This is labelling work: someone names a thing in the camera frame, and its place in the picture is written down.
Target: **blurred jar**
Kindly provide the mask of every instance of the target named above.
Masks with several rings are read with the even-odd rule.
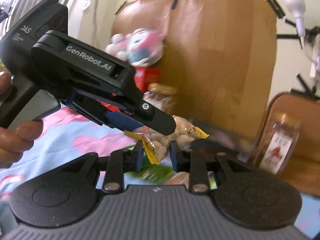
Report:
[[[148,85],[148,92],[144,94],[143,100],[165,113],[173,115],[173,109],[177,103],[177,92],[178,90],[174,87],[151,83]]]
[[[279,176],[297,144],[299,128],[299,120],[276,113],[261,138],[255,166]]]

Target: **finger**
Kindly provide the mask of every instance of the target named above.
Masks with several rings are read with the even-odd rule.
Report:
[[[25,141],[33,141],[40,137],[43,130],[43,122],[39,121],[28,121],[20,125],[16,134]]]
[[[0,149],[0,166],[8,168],[8,166],[21,160],[23,153],[13,153]]]
[[[33,141],[25,141],[21,139],[16,131],[9,131],[0,127],[0,148],[8,152],[24,152],[30,150],[33,146]]]
[[[5,93],[11,86],[11,75],[9,72],[0,73],[0,94]]]

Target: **cable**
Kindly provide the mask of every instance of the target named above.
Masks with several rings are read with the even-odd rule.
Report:
[[[97,47],[100,48],[99,40],[97,38],[97,32],[98,32],[98,23],[97,23],[98,2],[99,2],[99,0],[95,0],[95,3],[94,3],[92,45],[93,46],[97,45]]]

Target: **snack bag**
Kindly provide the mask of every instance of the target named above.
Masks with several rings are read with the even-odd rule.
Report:
[[[172,140],[176,140],[179,147],[185,149],[194,140],[206,139],[209,136],[186,119],[175,115],[173,118],[176,122],[176,129],[174,133],[168,136],[160,134],[147,126],[137,128],[133,132],[125,131],[124,134],[133,139],[142,140],[151,164],[159,164],[166,157],[169,152],[169,143]]]

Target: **label with red picture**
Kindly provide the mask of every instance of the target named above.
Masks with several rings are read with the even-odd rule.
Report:
[[[280,169],[292,143],[292,138],[275,132],[259,167],[276,174]]]

